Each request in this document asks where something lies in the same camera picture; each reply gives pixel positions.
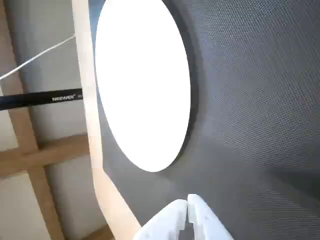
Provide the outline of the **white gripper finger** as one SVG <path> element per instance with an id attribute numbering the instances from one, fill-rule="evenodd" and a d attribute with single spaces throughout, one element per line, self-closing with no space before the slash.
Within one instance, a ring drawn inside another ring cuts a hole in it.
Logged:
<path id="1" fill-rule="evenodd" d="M 176 199 L 154 215 L 134 235 L 135 240 L 178 240 L 185 229 L 187 201 Z"/>
<path id="2" fill-rule="evenodd" d="M 187 211 L 189 223 L 193 224 L 195 240 L 233 240 L 223 223 L 199 195 L 187 196 Z"/>

